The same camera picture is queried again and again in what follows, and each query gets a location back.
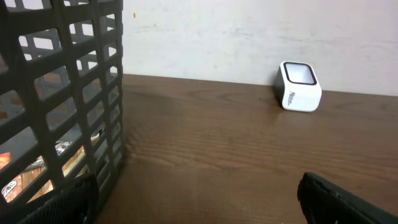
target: white device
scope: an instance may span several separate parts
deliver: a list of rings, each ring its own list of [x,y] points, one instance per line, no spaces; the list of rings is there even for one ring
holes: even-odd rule
[[[315,72],[306,63],[282,62],[274,88],[279,103],[287,110],[315,111],[322,96]]]

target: white box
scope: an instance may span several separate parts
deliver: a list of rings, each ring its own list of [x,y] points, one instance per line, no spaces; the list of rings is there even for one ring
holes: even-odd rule
[[[322,96],[315,72],[306,63],[282,62],[274,88],[279,103],[287,110],[315,111]]]

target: white wall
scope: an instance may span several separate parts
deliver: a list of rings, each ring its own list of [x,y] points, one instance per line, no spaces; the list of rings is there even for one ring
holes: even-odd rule
[[[398,96],[398,0],[124,0],[123,23],[124,73],[270,85],[293,60]]]

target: wooden table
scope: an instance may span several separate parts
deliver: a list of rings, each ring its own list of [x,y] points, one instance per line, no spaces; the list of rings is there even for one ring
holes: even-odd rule
[[[398,97],[324,91],[298,113],[269,86],[123,83],[124,167],[97,223],[306,223],[306,171],[398,215]]]

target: gray plastic basket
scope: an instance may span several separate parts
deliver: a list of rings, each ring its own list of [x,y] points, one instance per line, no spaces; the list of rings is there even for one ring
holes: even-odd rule
[[[0,215],[84,172],[96,174],[100,205],[111,191],[123,153],[122,9],[0,0]]]

